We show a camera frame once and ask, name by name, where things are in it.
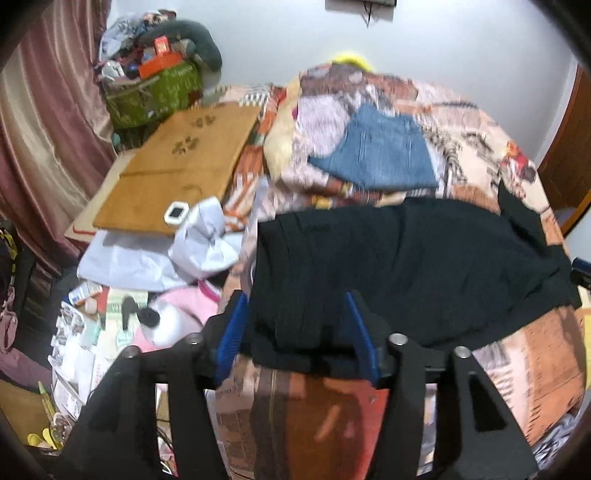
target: metal bolt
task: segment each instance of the metal bolt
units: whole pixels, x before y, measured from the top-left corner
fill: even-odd
[[[388,340],[390,340],[390,343],[400,346],[408,342],[408,337],[403,333],[393,333],[388,337]]]
[[[137,345],[128,345],[123,350],[121,350],[121,355],[124,358],[133,358],[138,356],[142,350],[139,349]]]
[[[465,346],[457,346],[453,351],[460,358],[468,358],[472,354],[472,352]]]
[[[185,342],[189,345],[197,345],[203,341],[203,335],[201,333],[189,333],[185,338]]]

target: green storage bag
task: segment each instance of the green storage bag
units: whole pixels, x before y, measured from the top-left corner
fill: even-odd
[[[113,127],[132,128],[164,120],[190,106],[189,94],[202,88],[201,75],[192,62],[183,61],[137,85],[105,94]]]

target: pink curtain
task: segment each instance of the pink curtain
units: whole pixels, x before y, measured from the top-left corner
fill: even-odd
[[[95,82],[111,0],[54,0],[0,73],[0,213],[50,272],[79,252],[64,232],[115,156]]]

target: gray plush toy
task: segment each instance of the gray plush toy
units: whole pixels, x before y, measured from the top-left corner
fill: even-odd
[[[137,43],[141,47],[151,47],[158,37],[166,36],[170,40],[188,38],[187,56],[197,63],[204,64],[212,72],[222,68],[222,54],[217,49],[209,30],[201,23],[191,20],[172,20],[164,22],[140,35]]]

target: patterned bedspread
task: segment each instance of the patterned bedspread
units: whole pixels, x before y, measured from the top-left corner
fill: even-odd
[[[438,188],[365,192],[307,163],[308,155],[326,155],[334,148],[362,102],[390,115],[415,116],[428,140]],[[349,66],[323,65],[288,85],[278,118],[282,114],[293,122],[293,134],[287,128],[283,139],[290,155],[281,164],[265,145],[274,181],[258,184],[240,259],[226,282],[221,309],[234,289],[250,290],[257,221],[294,209],[349,203],[379,206],[400,202],[406,195],[428,195],[464,200],[498,213],[496,191],[502,179],[514,195],[540,213],[548,243],[563,242],[534,165],[493,119],[451,90]],[[475,356],[533,444],[582,397],[582,313],[569,307],[548,312]],[[433,460],[435,392],[431,385],[419,473],[430,470]],[[386,392],[374,390],[366,381],[306,377],[238,358],[232,375],[215,394],[217,433],[235,478],[362,479],[386,399]]]

